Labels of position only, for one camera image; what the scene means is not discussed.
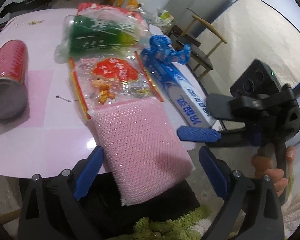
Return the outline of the right forearm green fleece sleeve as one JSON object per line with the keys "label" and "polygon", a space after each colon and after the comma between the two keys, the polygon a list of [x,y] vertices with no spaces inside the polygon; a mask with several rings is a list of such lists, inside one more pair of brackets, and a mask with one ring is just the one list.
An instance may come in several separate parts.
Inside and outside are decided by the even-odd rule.
{"label": "right forearm green fleece sleeve", "polygon": [[176,220],[155,222],[143,217],[134,225],[132,239],[201,239],[202,235],[191,227],[209,215],[211,210],[201,205]]}

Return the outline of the person's right hand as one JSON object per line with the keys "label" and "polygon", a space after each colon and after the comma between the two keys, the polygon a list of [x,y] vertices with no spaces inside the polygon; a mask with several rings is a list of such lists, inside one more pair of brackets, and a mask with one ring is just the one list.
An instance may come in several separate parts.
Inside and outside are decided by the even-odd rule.
{"label": "person's right hand", "polygon": [[255,178],[263,178],[266,174],[270,176],[277,195],[281,196],[288,186],[288,179],[284,177],[285,172],[282,169],[274,168],[273,161],[269,157],[273,152],[273,144],[259,148],[257,154],[252,157],[251,164],[255,169]]}

